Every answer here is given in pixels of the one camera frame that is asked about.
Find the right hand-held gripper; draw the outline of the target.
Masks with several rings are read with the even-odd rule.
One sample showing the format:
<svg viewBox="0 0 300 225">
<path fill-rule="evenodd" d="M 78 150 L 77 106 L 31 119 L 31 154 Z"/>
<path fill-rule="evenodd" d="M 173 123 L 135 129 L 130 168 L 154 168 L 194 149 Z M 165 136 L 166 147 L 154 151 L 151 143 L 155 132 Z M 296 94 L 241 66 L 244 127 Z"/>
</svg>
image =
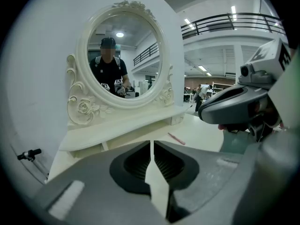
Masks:
<svg viewBox="0 0 300 225">
<path fill-rule="evenodd" d="M 290 54 L 281 39 L 260 46 L 240 67 L 239 85 L 210 97 L 200 106 L 199 118 L 209 124 L 247 123 L 251 135 L 261 141 L 281 121 L 268 92 L 290 62 Z"/>
</svg>

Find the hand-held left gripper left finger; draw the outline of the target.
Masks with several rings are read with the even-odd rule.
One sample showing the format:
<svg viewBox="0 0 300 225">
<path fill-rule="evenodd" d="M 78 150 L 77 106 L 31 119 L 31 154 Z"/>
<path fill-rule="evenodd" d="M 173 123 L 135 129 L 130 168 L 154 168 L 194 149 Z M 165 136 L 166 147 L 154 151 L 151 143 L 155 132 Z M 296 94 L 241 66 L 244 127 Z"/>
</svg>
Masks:
<svg viewBox="0 0 300 225">
<path fill-rule="evenodd" d="M 49 181 L 34 198 L 46 225 L 163 225 L 145 173 L 150 143 L 85 157 Z"/>
</svg>

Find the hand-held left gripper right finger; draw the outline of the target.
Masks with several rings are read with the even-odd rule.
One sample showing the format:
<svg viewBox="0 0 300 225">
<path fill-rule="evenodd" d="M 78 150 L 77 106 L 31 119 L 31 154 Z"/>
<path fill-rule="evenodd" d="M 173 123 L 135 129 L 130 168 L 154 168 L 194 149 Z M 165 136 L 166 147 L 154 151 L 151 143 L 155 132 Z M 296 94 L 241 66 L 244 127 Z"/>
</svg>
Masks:
<svg viewBox="0 0 300 225">
<path fill-rule="evenodd" d="M 177 222 L 204 206 L 230 179 L 242 154 L 154 142 L 154 161 L 168 184 L 166 220 Z"/>
</svg>

